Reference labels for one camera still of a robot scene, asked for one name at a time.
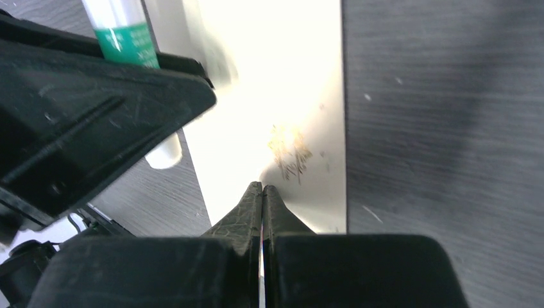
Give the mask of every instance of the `white paper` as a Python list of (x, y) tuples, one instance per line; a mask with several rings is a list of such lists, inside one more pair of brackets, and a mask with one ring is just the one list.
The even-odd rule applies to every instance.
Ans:
[(260, 180), (313, 230), (345, 232), (340, 1), (185, 1), (217, 87), (183, 129), (212, 225)]

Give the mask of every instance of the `dark gray surface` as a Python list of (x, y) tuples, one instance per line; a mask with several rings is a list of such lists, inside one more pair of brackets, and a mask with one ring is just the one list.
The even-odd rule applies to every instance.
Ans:
[[(81, 0), (0, 1), (16, 18), (94, 36)], [(135, 235), (201, 235), (211, 227), (183, 131), (183, 159), (174, 168), (153, 170), (142, 159), (91, 202)]]
[(349, 232), (437, 239), (472, 307), (544, 307), (543, 8), (344, 2)]

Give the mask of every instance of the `black mechanism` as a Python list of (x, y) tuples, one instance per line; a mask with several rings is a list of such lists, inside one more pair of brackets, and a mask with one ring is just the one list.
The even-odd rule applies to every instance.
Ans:
[(273, 186), (249, 185), (201, 237), (136, 238), (87, 202), (215, 103), (194, 60), (113, 64), (96, 40), (0, 12), (0, 241), (68, 213), (87, 229), (0, 266), (11, 307), (467, 307), (426, 237), (316, 235)]
[(440, 245), (415, 235), (316, 235), (251, 183), (200, 238), (87, 237), (51, 260), (29, 307), (467, 307)]

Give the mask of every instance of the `brown stain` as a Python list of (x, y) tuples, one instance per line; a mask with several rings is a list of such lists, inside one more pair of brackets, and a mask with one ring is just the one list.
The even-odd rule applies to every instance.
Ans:
[(304, 144), (304, 136), (298, 128), (286, 128), (284, 125), (273, 125), (271, 134), (268, 147), (274, 153), (274, 161), (282, 172), (282, 178), (288, 181), (294, 175), (300, 185), (300, 176), (307, 170), (306, 162), (313, 156)]

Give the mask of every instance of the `white tube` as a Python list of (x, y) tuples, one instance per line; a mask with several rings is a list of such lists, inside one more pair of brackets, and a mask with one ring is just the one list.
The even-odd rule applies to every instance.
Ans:
[[(159, 68), (140, 0), (83, 0), (83, 5), (107, 60)], [(146, 155), (153, 169), (173, 167), (181, 159), (177, 133)]]

